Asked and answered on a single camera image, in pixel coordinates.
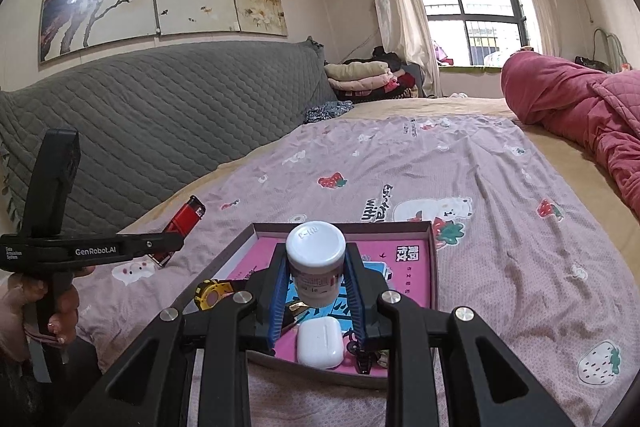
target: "airpods case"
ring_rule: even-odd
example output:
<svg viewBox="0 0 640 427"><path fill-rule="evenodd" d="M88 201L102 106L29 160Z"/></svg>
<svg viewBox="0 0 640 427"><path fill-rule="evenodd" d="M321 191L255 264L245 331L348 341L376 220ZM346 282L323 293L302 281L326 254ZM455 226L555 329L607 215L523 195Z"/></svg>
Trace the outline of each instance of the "airpods case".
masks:
<svg viewBox="0 0 640 427"><path fill-rule="evenodd" d="M344 359L344 342L340 322L333 317L319 317L298 327L296 341L298 362L316 369L337 367Z"/></svg>

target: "black plastic frame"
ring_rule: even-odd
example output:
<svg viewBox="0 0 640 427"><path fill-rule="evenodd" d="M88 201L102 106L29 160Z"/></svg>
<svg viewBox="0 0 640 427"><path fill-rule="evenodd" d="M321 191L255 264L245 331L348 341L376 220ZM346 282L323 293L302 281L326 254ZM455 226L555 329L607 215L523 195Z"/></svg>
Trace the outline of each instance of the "black plastic frame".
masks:
<svg viewBox="0 0 640 427"><path fill-rule="evenodd" d="M522 14L522 6L520 4L520 0L510 0L510 2L511 9L513 10L513 16L465 13L465 6L462 3L462 0L458 0L458 7L460 8L459 14L428 15L428 19L430 21L462 21L465 23L466 48L469 53L469 63L473 65L474 60L473 55L471 54L471 41L469 36L469 29L466 25L467 22L499 22L515 24L518 26L520 45L529 45L529 37L527 36L527 29L525 27L526 17L524 17Z"/></svg>

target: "human hand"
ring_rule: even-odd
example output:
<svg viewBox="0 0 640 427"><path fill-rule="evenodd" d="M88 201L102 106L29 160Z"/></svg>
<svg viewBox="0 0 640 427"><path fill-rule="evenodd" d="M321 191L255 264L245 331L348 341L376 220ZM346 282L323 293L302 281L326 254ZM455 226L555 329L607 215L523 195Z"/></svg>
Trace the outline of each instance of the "human hand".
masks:
<svg viewBox="0 0 640 427"><path fill-rule="evenodd" d="M93 271L93 266L87 267L75 276L89 275ZM22 307L39 301L47 291L45 282L19 273L0 284L0 351L18 362L29 358ZM56 302L56 313L51 315L48 328L62 345L71 343L76 337L79 304L78 291L73 286Z"/></svg>

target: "window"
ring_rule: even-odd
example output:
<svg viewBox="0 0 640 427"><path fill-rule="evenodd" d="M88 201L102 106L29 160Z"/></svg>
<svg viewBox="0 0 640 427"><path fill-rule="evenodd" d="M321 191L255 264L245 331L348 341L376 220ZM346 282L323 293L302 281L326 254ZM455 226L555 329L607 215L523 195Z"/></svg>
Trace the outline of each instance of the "window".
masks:
<svg viewBox="0 0 640 427"><path fill-rule="evenodd" d="M519 0L422 0L431 37L456 66L501 66L529 38Z"/></svg>

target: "screw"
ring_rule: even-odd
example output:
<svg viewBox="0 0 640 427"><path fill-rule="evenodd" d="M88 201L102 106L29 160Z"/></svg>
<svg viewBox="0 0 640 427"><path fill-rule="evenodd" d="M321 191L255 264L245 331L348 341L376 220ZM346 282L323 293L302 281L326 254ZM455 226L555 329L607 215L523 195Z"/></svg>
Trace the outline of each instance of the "screw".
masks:
<svg viewBox="0 0 640 427"><path fill-rule="evenodd" d="M387 290L386 292L382 292L382 300L389 304L396 304L401 298L401 295L398 292L394 292L393 290Z"/></svg>
<svg viewBox="0 0 640 427"><path fill-rule="evenodd" d="M456 317L461 321L469 322L475 316L474 311L466 306L460 306L460 308L456 309Z"/></svg>
<svg viewBox="0 0 640 427"><path fill-rule="evenodd" d="M160 312L160 320L171 322L178 318L178 310L175 308L165 308Z"/></svg>
<svg viewBox="0 0 640 427"><path fill-rule="evenodd" d="M234 301L236 301L238 304L247 304L247 302L249 302L253 298L254 296L251 295L251 293L244 290L240 290L239 292L234 293Z"/></svg>

